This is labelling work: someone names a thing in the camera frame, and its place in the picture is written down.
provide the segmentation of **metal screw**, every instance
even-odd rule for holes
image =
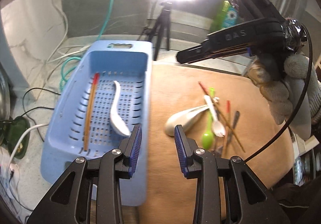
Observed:
[[[84,157],[78,157],[77,159],[76,159],[76,163],[83,163],[85,161],[85,158]]]
[[[235,163],[240,163],[242,159],[239,156],[233,156],[232,161],[234,161]]]
[[[113,155],[118,155],[118,154],[121,154],[121,150],[120,150],[120,149],[113,149],[113,150],[111,151],[111,153],[112,153]]]
[[[202,155],[202,154],[205,153],[205,150],[202,149],[202,148],[198,148],[198,149],[195,150],[195,152],[196,152],[197,154],[199,154],[199,155]]]

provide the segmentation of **blue plastic basket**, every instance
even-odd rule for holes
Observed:
[[[115,48],[121,44],[131,48]],[[54,110],[41,158],[43,178],[54,183],[78,156],[103,156],[124,138],[115,133],[109,113],[115,94],[114,80],[121,85],[118,113],[131,131],[142,125],[142,144],[137,169],[130,180],[121,180],[123,205],[138,206],[146,198],[146,149],[152,44],[139,41],[97,41],[80,61]],[[83,132],[94,74],[100,74],[90,124],[89,149],[83,149]]]

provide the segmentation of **white ceramic spoon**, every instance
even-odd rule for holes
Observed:
[[[176,125],[182,125],[185,132],[199,119],[201,112],[208,109],[208,105],[202,105],[187,109],[181,112],[177,112],[168,118],[165,123],[165,133],[168,136],[174,136],[174,129]]]
[[[110,124],[117,134],[122,136],[130,136],[130,131],[127,125],[117,112],[118,101],[120,96],[120,84],[117,81],[114,81],[114,84],[116,87],[116,92],[110,109]]]

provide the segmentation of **tan tabletop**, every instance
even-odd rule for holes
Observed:
[[[246,153],[232,140],[227,149],[228,158],[238,155],[246,159],[280,129],[270,115],[267,101],[249,79],[189,67],[154,65],[150,90],[147,201],[139,207],[140,223],[191,224],[193,221],[196,180],[184,178],[174,138],[167,136],[163,129],[172,114],[205,104],[198,81],[215,88],[223,111],[226,100],[231,101],[232,118],[236,110],[241,113],[236,133]],[[204,112],[186,134],[195,139],[200,147],[206,121],[207,113]],[[248,165],[270,188],[291,169],[293,163],[293,146],[286,131]],[[225,217],[224,197],[221,204],[222,216]]]

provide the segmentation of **black cable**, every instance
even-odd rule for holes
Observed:
[[[298,113],[298,111],[299,111],[299,109],[301,107],[301,104],[303,102],[303,99],[305,97],[305,94],[306,94],[308,86],[309,86],[310,77],[311,77],[311,71],[312,71],[312,42],[311,42],[311,37],[310,37],[309,31],[307,30],[306,26],[303,25],[303,24],[301,24],[301,25],[302,25],[302,27],[303,27],[306,35],[307,35],[307,39],[308,39],[308,42],[309,42],[309,64],[308,64],[307,78],[304,81],[304,87],[303,87],[302,93],[300,95],[300,98],[298,100],[298,103],[296,104],[296,106],[295,106],[293,112],[291,113],[290,117],[285,122],[283,127],[279,130],[279,132],[271,140],[269,140],[262,148],[260,148],[258,151],[253,153],[247,159],[245,159],[244,162],[248,162],[249,160],[253,159],[256,155],[260,154],[266,148],[268,148],[272,143],[274,143],[281,136],[281,134],[288,128],[288,126],[293,121],[294,117],[296,116],[296,114]]]
[[[4,188],[3,184],[1,183],[1,181],[0,181],[0,185],[1,185],[1,187],[3,188],[4,193],[5,193],[5,194],[7,195],[7,197],[10,199],[10,197],[8,196],[7,191],[5,190],[5,188]],[[26,210],[28,210],[28,211],[30,211],[30,212],[33,212],[33,210],[31,210],[31,209],[23,206],[23,205],[16,199],[16,197],[14,196],[14,194],[13,194],[13,192],[12,192],[12,190],[11,190],[10,182],[9,182],[9,190],[10,190],[11,195],[12,195],[12,197],[14,198],[14,200],[15,200],[21,207],[23,207],[24,209],[26,209]]]
[[[11,182],[11,179],[13,178],[13,174],[14,174],[14,171],[12,170],[12,171],[10,172],[9,183]]]
[[[4,199],[0,196],[1,223],[21,224],[14,216]]]
[[[29,217],[30,217],[30,215],[27,215],[27,216],[25,217],[25,219],[24,219],[24,224],[27,223],[27,218],[29,218]]]
[[[154,16],[154,12],[155,12],[155,8],[156,8],[156,4],[157,4],[158,0],[155,0],[153,6],[151,7],[151,11],[150,11],[150,15],[149,15],[149,19],[148,19],[148,25],[145,26],[141,32],[141,34],[139,35],[139,37],[137,38],[136,41],[139,41],[140,38],[144,35],[145,31],[149,28],[149,26],[151,25],[151,19]]]
[[[59,93],[56,93],[56,92],[51,91],[51,90],[48,90],[48,89],[39,88],[39,87],[33,87],[33,88],[29,89],[28,91],[26,91],[25,94],[24,94],[23,97],[22,97],[22,108],[23,108],[23,111],[24,111],[24,112],[26,112],[26,108],[25,108],[25,106],[24,106],[24,99],[25,99],[26,95],[27,95],[30,91],[35,90],[35,89],[48,91],[48,92],[51,92],[51,93],[53,93],[53,94],[55,94],[55,95],[60,95]],[[27,114],[26,114],[26,116],[27,116],[35,125],[37,125],[37,122],[36,122],[35,119],[31,118],[31,117],[30,117],[29,115],[27,115]],[[41,138],[42,142],[44,142],[45,140],[44,140],[43,136],[41,135],[41,133],[40,133],[40,131],[39,131],[39,128],[37,128],[37,132],[38,132],[39,137]]]
[[[22,117],[22,116],[26,115],[28,112],[31,112],[31,111],[36,110],[36,109],[54,110],[54,108],[45,107],[45,106],[38,106],[38,107],[34,107],[34,108],[32,108],[32,109],[30,109],[30,110],[26,111],[25,113],[23,113],[23,114],[22,114],[22,115],[20,115],[20,116],[17,116],[17,118],[18,118],[18,117]],[[13,122],[14,120],[0,120],[0,121]]]
[[[23,206],[23,205],[17,200],[17,198],[14,196],[14,194],[13,194],[13,192],[12,192],[12,189],[11,189],[11,186],[10,186],[10,182],[9,182],[9,190],[10,190],[11,195],[12,195],[12,197],[14,198],[14,200],[15,200],[21,207],[23,207],[24,209],[26,209],[26,210],[28,210],[28,211],[30,211],[30,212],[33,212],[32,209],[30,209],[30,208],[28,208],[28,207],[26,207],[26,206]]]

